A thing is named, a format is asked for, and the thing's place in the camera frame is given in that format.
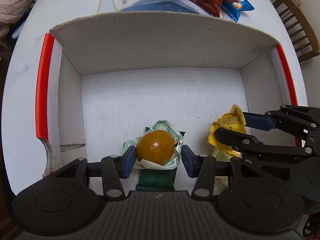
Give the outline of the small yellow snack packet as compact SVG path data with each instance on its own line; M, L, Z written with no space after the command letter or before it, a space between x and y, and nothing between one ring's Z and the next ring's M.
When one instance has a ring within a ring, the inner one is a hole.
M240 157L240 152L232 149L231 146L223 145L218 142L214 132L218 128L224 128L230 131L247 133L245 129L246 120L241 108L234 104L228 113L218 118L211 124L208 142L213 146L211 155L220 161L229 161L231 157Z

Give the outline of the orange egg yolk pastry packet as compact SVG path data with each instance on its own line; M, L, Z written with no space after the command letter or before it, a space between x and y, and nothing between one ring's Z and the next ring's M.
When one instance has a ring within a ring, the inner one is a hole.
M173 170L181 160L184 132L167 120L160 120L145 133L123 143L123 151L136 148L135 169Z

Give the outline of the green snack bar wrapper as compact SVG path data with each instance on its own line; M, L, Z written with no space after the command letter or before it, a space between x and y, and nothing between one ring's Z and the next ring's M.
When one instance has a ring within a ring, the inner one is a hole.
M175 140L167 131L146 133L136 145L139 161L150 161L164 166L174 155ZM176 170L143 169L140 171L137 191L174 191Z

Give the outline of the cream patterned snack packet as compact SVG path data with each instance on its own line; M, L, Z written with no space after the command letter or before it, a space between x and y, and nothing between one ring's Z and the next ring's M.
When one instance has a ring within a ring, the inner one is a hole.
M213 156L216 159L218 168L223 170L224 168L228 167L228 164L230 163L230 160L233 157L240 158L241 154L236 151L232 151L231 153L228 153L214 146L211 152L211 156ZM218 180L221 183L223 183L223 185L228 186L228 175L222 176L217 174L216 176Z

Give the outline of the blue cookie packet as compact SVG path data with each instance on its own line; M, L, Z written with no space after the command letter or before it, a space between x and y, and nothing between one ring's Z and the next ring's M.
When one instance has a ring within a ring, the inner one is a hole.
M236 0L236 2L224 2L221 9L234 21L238 22L243 11L253 11L255 8L248 0Z

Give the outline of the white cardboard box red trim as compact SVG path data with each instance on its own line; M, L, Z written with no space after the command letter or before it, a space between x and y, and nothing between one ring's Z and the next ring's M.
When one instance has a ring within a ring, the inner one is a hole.
M44 174L121 155L162 120L209 154L210 125L233 105L264 113L303 104L294 71L278 39L221 18L125 11L58 24L45 35L36 85Z

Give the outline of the wooden chair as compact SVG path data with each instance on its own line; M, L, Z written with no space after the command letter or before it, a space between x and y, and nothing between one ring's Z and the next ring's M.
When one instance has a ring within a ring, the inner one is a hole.
M319 40L310 22L292 0L275 0L276 9L295 49L299 63L319 55Z

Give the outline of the blue white bag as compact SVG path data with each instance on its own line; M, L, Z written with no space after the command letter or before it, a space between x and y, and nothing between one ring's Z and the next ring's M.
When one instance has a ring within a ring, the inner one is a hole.
M24 12L24 14L22 15L22 17L16 22L14 23L11 27L10 27L10 31L11 31L11 38L13 40L18 39L23 26L31 12L31 10L33 9L34 5L36 4L37 0L32 0L32 2L30 3L29 7L27 8L27 10Z

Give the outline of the pink puffer jacket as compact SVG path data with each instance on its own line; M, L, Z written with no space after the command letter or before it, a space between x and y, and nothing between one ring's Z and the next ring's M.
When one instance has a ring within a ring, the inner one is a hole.
M32 0L1 0L1 40L8 34L10 25L23 16L31 2Z

